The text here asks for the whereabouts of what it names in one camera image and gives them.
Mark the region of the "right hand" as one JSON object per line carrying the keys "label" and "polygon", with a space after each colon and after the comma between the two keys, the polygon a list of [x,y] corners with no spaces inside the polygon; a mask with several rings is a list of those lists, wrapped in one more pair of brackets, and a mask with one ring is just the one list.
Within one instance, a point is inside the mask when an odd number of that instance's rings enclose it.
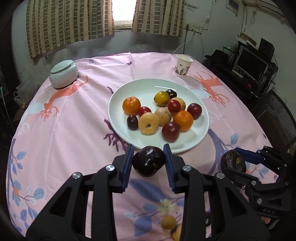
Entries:
{"label": "right hand", "polygon": [[269,217],[260,216],[260,218],[261,218],[261,221],[262,221],[265,225],[268,225],[268,224],[270,224],[270,222],[271,222],[271,218],[269,218]]}

